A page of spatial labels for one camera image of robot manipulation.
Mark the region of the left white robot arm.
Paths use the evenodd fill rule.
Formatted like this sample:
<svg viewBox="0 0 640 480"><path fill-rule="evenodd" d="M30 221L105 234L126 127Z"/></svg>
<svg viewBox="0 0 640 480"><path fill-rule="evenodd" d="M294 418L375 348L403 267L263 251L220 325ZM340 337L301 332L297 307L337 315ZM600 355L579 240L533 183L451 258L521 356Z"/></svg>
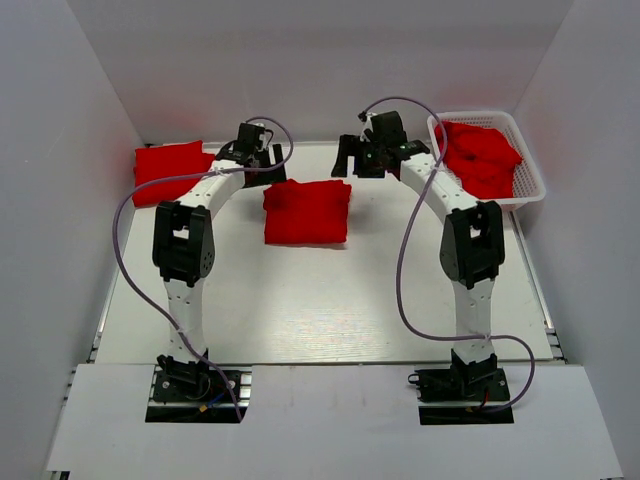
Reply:
<svg viewBox="0 0 640 480"><path fill-rule="evenodd" d="M214 217L237 191L287 180L287 157L282 145L272 142L266 121L253 117L241 123L207 174L177 200L156 207L152 261L167 293L169 355L177 361L197 362L207 355L203 290L215 261Z"/></svg>

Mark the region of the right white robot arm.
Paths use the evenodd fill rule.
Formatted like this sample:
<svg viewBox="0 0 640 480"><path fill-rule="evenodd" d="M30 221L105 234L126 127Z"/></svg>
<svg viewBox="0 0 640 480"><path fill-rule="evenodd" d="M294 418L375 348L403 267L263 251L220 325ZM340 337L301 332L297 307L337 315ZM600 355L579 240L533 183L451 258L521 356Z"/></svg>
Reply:
<svg viewBox="0 0 640 480"><path fill-rule="evenodd" d="M439 123L442 145L433 154L420 140L409 140L398 112L358 115L362 131L339 139L333 177L347 175L348 161L359 178L383 178L392 174L419 195L442 223L439 262L451 281L455 300L456 333L451 374L453 390L472 399L488 385L497 369L491 340L491 300L499 268L505 260L504 227L500 207L467 193L441 164L449 139Z"/></svg>

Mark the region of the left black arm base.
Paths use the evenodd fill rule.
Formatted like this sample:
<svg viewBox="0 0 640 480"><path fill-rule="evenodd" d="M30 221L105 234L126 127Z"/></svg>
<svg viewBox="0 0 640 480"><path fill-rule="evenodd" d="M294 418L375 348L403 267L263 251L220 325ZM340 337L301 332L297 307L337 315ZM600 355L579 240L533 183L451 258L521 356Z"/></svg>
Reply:
<svg viewBox="0 0 640 480"><path fill-rule="evenodd" d="M246 413L252 384L248 368L218 372L202 362L160 355L146 408L147 423L238 424Z"/></svg>

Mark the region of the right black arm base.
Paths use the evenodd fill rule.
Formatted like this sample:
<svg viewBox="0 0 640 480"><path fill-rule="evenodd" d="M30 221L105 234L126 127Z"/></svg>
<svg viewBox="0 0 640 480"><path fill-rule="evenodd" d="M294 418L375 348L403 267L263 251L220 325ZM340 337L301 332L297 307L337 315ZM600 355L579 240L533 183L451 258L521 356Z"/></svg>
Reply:
<svg viewBox="0 0 640 480"><path fill-rule="evenodd" d="M491 354L464 363L457 354L447 368L417 369L407 377L418 396L422 426L507 425L514 422L505 372Z"/></svg>

